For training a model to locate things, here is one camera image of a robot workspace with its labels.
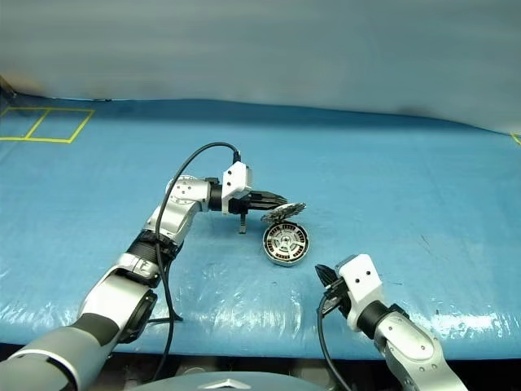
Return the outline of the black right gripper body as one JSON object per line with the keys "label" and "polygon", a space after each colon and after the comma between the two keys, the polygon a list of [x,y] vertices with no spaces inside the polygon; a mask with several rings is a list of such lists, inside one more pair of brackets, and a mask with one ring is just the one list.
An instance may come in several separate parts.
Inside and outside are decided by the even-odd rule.
{"label": "black right gripper body", "polygon": [[321,279],[325,287],[322,302],[319,305],[318,313],[325,317],[333,310],[338,310],[346,319],[351,310],[351,300],[348,296],[348,286],[341,277],[327,277]]}

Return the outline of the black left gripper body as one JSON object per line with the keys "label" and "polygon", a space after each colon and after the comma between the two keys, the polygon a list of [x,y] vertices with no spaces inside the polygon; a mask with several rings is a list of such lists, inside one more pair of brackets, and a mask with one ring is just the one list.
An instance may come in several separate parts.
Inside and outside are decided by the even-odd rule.
{"label": "black left gripper body", "polygon": [[239,234],[245,235],[247,233],[246,218],[249,209],[251,208],[252,195],[248,194],[240,199],[233,198],[228,202],[229,214],[239,215]]}

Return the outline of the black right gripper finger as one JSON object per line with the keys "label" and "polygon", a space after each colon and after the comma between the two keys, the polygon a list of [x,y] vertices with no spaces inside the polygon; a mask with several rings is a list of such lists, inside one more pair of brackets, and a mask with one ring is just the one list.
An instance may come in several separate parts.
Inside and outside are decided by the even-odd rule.
{"label": "black right gripper finger", "polygon": [[322,285],[327,288],[335,284],[338,276],[333,269],[323,264],[315,265],[315,271]]}

